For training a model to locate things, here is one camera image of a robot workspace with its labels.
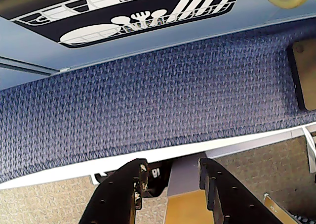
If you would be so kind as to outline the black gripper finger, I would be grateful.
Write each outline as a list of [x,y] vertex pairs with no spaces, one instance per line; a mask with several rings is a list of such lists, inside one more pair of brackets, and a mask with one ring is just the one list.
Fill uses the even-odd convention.
[[213,159],[199,159],[199,188],[216,224],[280,224],[234,175]]
[[98,185],[79,223],[134,224],[136,211],[142,208],[148,177],[146,159],[126,163]]

